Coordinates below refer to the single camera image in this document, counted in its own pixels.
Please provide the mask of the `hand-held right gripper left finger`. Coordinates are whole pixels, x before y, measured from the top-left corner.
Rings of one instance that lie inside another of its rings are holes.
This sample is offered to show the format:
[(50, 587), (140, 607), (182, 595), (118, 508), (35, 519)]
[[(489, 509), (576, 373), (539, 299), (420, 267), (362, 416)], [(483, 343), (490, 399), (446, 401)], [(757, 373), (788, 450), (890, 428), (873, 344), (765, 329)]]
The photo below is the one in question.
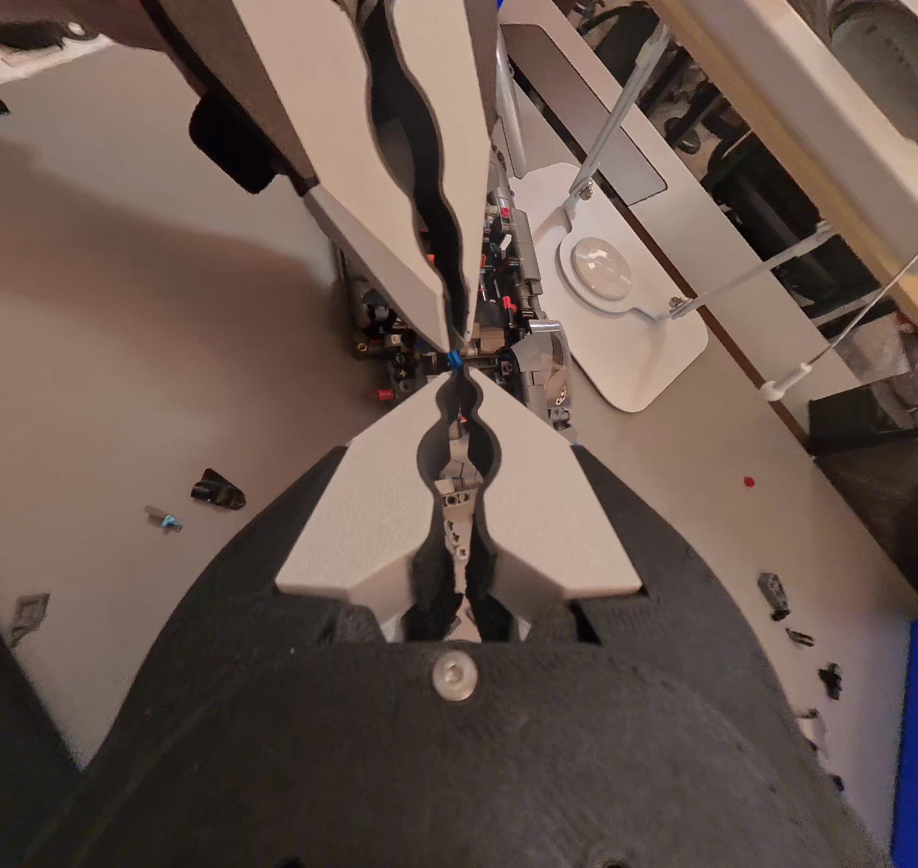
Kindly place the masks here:
[(368, 608), (407, 640), (440, 640), (460, 595), (436, 486), (451, 461), (456, 375), (431, 379), (355, 437), (281, 566), (287, 595)]

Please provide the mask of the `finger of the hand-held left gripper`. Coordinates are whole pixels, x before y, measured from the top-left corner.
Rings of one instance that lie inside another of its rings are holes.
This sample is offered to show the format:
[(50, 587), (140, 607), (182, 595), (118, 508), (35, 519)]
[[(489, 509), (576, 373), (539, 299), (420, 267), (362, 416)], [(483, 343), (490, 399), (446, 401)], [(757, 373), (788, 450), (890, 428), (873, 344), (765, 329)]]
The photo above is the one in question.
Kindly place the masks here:
[(370, 73), (349, 14), (332, 0), (230, 1), (316, 175), (310, 212), (413, 329), (451, 350), (444, 285), (378, 148)]
[(496, 0), (388, 0), (408, 94), (414, 198), (446, 291), (450, 343), (473, 324), (491, 131), (496, 120)]

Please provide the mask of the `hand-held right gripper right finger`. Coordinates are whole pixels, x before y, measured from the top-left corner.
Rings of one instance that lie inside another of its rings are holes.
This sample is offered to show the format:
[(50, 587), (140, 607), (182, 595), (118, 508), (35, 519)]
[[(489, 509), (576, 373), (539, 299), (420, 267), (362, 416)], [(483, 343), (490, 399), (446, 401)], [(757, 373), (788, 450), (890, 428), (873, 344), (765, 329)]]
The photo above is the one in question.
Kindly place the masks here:
[(575, 445), (481, 371), (463, 369), (468, 457), (482, 478), (465, 596), (481, 640), (643, 584)]

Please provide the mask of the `grey lego car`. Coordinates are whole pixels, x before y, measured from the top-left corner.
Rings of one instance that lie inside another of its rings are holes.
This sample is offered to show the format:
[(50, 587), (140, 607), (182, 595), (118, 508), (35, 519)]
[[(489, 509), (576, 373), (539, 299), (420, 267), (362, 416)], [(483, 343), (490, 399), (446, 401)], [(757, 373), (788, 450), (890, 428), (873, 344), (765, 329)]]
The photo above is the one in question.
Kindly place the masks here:
[[(563, 328), (542, 318), (540, 282), (528, 219), (515, 207), (508, 175), (494, 155), (489, 170), (483, 266), (479, 272), (476, 323), (465, 367), (477, 369), (564, 437), (569, 426), (568, 345)], [(398, 401), (447, 373), (443, 355), (420, 343), (419, 335), (394, 314), (388, 301), (336, 249), (341, 277), (351, 300), (359, 350), (385, 358)]]

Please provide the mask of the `black curved lego slope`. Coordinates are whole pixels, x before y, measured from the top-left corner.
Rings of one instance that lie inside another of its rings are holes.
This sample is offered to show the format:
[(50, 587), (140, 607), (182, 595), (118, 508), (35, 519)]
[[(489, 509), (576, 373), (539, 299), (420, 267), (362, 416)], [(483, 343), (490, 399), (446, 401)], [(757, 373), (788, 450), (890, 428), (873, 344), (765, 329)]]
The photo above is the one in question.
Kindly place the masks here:
[(247, 504), (241, 488), (210, 467), (204, 470), (193, 485), (190, 497), (197, 502), (224, 510), (241, 510)]

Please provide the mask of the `grey square lego tile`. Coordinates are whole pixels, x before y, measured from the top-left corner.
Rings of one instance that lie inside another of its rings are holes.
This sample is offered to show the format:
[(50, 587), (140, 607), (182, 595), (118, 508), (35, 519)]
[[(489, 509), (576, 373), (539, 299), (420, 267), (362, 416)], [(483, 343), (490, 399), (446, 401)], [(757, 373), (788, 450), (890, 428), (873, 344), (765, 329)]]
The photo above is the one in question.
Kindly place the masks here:
[(28, 635), (40, 629), (48, 615), (51, 595), (48, 592), (24, 595), (14, 602), (6, 624), (6, 644), (14, 650)]

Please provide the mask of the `white book stand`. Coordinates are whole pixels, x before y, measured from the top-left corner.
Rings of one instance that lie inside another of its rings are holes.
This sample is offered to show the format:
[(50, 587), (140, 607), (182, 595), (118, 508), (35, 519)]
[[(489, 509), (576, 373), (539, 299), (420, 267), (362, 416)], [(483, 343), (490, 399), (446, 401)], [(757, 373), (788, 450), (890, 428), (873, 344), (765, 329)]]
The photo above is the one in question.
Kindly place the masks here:
[[(916, 144), (893, 127), (787, 0), (648, 0), (779, 164), (869, 268), (889, 279), (916, 254)], [(518, 81), (527, 80), (592, 151), (622, 89), (551, 0), (505, 0), (499, 13)], [(596, 190), (568, 219), (579, 172), (566, 148), (536, 153), (534, 105), (519, 97), (528, 172), (511, 184), (528, 215), (543, 302), (603, 398), (627, 413), (701, 356), (699, 311), (682, 295), (715, 289), (759, 258), (649, 119), (630, 108), (596, 170), (628, 214)]]

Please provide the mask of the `blue plastic bin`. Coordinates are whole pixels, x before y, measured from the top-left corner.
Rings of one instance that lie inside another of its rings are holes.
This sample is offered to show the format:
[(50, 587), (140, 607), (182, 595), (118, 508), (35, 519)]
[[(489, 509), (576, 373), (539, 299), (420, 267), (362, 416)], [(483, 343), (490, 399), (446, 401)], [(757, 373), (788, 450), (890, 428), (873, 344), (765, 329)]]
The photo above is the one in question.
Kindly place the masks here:
[(910, 628), (906, 672), (890, 843), (895, 867), (917, 866), (917, 621)]

